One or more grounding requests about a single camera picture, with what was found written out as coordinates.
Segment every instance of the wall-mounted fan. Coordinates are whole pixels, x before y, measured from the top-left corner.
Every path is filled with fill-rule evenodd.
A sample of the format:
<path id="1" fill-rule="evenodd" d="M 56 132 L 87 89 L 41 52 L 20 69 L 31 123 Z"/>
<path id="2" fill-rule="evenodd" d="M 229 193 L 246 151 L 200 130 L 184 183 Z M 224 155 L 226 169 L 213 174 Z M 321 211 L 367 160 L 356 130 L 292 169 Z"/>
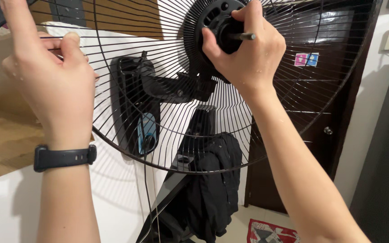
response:
<path id="1" fill-rule="evenodd" d="M 70 31 L 100 74 L 94 132 L 115 149 L 149 166 L 196 174 L 237 169 L 262 143 L 238 91 L 203 54 L 202 27 L 220 47 L 236 51 L 230 34 L 243 23 L 230 17 L 246 0 L 40 0 L 37 25 L 54 38 Z M 263 0 L 263 14 L 285 37 L 287 50 L 274 76 L 283 107 L 300 133 L 325 111 L 359 58 L 374 0 Z M 4 24 L 0 14 L 0 26 Z M 193 160 L 208 144 L 236 139 L 242 162 L 205 170 Z"/>

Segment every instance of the floor mat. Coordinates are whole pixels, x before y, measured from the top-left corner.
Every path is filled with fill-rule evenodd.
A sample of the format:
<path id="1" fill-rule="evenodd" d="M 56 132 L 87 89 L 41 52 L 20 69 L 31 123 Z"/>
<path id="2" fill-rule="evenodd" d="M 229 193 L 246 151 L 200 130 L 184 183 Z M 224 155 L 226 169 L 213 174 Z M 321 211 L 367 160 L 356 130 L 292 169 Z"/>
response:
<path id="1" fill-rule="evenodd" d="M 250 219 L 247 243 L 299 243 L 300 237 L 293 229 Z"/>

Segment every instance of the black wristband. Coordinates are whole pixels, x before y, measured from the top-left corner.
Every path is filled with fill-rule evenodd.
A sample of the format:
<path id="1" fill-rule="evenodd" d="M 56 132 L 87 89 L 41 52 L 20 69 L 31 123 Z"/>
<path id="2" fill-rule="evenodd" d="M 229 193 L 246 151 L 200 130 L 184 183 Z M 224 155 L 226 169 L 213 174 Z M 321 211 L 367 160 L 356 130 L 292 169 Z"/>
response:
<path id="1" fill-rule="evenodd" d="M 46 145 L 35 148 L 34 170 L 43 172 L 49 168 L 69 167 L 83 164 L 92 165 L 97 158 L 97 148 L 90 145 L 87 149 L 51 151 Z"/>

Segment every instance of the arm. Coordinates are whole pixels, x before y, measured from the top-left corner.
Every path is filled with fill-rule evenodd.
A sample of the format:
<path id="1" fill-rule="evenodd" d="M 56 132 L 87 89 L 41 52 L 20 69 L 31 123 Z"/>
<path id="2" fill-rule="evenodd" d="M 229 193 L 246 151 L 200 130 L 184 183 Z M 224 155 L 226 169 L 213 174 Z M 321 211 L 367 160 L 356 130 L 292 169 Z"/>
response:
<path id="1" fill-rule="evenodd" d="M 234 11 L 245 32 L 255 33 L 231 55 L 203 30 L 203 51 L 238 89 L 256 119 L 275 184 L 303 242 L 369 242 L 352 218 L 340 193 L 313 157 L 284 110 L 272 79 L 286 45 L 262 17 L 258 0 Z"/>
<path id="2" fill-rule="evenodd" d="M 49 150 L 84 149 L 93 126 L 94 71 L 79 48 L 79 36 L 40 39 L 25 0 L 1 0 L 14 54 L 3 61 L 43 125 Z M 60 48 L 56 54 L 48 51 Z M 88 165 L 43 173 L 37 242 L 100 242 Z"/>

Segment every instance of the hand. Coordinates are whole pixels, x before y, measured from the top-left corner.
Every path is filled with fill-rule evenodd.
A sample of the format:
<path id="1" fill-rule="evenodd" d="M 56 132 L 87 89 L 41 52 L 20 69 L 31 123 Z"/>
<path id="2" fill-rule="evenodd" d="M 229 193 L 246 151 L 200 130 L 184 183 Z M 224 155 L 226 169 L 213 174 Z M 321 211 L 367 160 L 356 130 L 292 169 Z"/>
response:
<path id="1" fill-rule="evenodd" d="M 203 28 L 203 52 L 245 100 L 270 91 L 275 94 L 272 79 L 286 50 L 283 36 L 262 16 L 259 0 L 233 11 L 232 17 L 244 22 L 244 32 L 254 33 L 256 39 L 243 41 L 238 51 L 229 55 L 217 45 L 214 34 Z"/>
<path id="2" fill-rule="evenodd" d="M 14 54 L 4 59 L 4 70 L 43 125 L 49 149 L 87 148 L 95 75 L 79 48 L 79 36 L 70 32 L 62 40 L 40 39 L 25 0 L 1 0 L 0 6 L 14 41 Z"/>

